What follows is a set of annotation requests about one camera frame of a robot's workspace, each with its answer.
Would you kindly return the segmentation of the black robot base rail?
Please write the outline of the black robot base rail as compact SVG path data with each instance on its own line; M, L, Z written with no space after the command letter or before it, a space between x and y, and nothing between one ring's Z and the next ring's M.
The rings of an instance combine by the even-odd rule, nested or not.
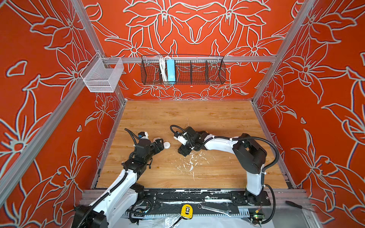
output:
M272 206L269 191L254 196L241 189L144 189L142 198L152 203L152 211L147 214L147 218L179 215L184 204L193 207L194 216L225 217L222 213L198 208L198 204L201 204L231 211L233 218L248 218L256 210L262 215L264 208L270 209Z

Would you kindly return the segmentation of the white earbuds charging case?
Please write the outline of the white earbuds charging case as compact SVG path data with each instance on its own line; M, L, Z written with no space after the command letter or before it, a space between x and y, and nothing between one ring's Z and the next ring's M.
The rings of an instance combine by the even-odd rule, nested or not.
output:
M171 144L169 142L163 143L164 149L169 149L171 147Z

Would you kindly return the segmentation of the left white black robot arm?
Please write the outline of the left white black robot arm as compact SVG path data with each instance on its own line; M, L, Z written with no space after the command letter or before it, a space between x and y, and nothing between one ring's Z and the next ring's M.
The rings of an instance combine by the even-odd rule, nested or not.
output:
M125 129L134 142L134 151L122 163L122 171L114 182L88 206L77 206L71 227L113 228L128 209L141 199L144 187L137 180L151 168L153 156L170 148L161 138L149 140L147 132L134 134Z

